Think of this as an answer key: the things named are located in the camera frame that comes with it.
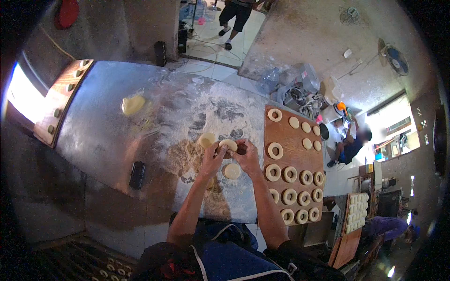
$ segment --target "plastic water bottle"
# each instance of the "plastic water bottle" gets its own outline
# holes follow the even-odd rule
[[[255,84],[256,89],[261,94],[268,95],[275,91],[276,85],[279,82],[279,69],[275,67],[273,70],[266,70],[262,73],[260,78]]]

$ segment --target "hand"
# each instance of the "hand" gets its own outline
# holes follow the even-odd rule
[[[216,149],[219,147],[219,142],[213,143],[210,147],[205,149],[202,166],[200,167],[199,175],[208,179],[212,178],[222,165],[224,155],[228,149],[227,145],[222,145],[218,155],[215,156]]]
[[[242,170],[244,170],[250,178],[259,174],[262,175],[261,168],[259,167],[257,147],[251,143],[248,138],[238,139],[236,143],[238,145],[238,151],[241,150],[240,147],[245,147],[245,153],[244,155],[241,155],[237,152],[231,152],[231,157],[236,159]]]

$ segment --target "black shorts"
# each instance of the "black shorts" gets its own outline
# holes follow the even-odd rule
[[[235,31],[242,32],[244,24],[247,22],[251,13],[251,7],[244,7],[233,2],[228,2],[219,16],[220,26],[227,24],[229,20],[236,16],[233,29]]]

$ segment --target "work table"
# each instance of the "work table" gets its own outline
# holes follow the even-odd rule
[[[122,99],[135,94],[142,95],[146,103],[136,114],[125,116]],[[95,62],[70,103],[55,149],[107,186],[178,211],[200,165],[199,159],[187,159],[187,154],[202,133],[212,132],[218,140],[249,138],[258,148],[262,165],[266,104],[294,112],[203,76],[151,65]],[[129,187],[135,161],[146,164],[141,190]],[[192,163],[189,170],[186,165]],[[223,161],[223,165],[228,163],[235,160]],[[255,223],[256,204],[248,175],[242,172],[233,181],[219,170],[215,181],[205,193],[200,217]]]

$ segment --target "apron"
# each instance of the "apron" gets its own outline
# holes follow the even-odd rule
[[[190,247],[204,280],[249,280],[269,274],[276,274],[277,280],[293,280],[257,251],[256,238],[240,223],[199,222]]]

